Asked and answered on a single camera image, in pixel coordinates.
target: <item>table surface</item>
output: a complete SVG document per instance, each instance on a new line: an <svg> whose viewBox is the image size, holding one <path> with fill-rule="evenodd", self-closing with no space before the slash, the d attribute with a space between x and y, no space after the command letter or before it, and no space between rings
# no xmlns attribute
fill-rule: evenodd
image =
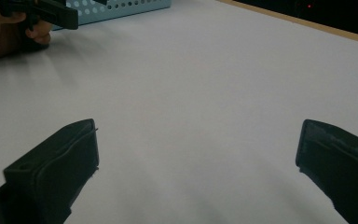
<svg viewBox="0 0 358 224"><path fill-rule="evenodd" d="M211 0L52 33L0 60L2 170L95 120L66 223L345 223L295 165L304 119L358 135L358 42Z"/></svg>

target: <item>dark floor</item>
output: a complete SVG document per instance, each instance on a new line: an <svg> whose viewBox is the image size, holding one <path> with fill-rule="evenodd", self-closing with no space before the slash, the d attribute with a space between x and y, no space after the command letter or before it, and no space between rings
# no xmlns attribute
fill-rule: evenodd
<svg viewBox="0 0 358 224"><path fill-rule="evenodd" d="M236 0L358 34L358 0Z"/></svg>

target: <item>white table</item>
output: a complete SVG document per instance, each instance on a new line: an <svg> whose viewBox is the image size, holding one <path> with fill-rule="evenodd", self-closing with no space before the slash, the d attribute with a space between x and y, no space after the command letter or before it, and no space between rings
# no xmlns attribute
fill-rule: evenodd
<svg viewBox="0 0 358 224"><path fill-rule="evenodd" d="M0 60L0 186L93 118L100 170L66 223L345 223L295 157L304 119L358 135L358 42L211 0L52 38Z"/></svg>

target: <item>light blue crate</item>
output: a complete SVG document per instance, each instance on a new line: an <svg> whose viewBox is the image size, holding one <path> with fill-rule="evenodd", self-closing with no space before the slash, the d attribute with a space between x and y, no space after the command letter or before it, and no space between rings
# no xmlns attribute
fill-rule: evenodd
<svg viewBox="0 0 358 224"><path fill-rule="evenodd" d="M108 0L105 6L93 0L68 0L66 6L77 10L78 24L83 25L170 7L171 1ZM53 30L58 29L61 27L53 26Z"/></svg>

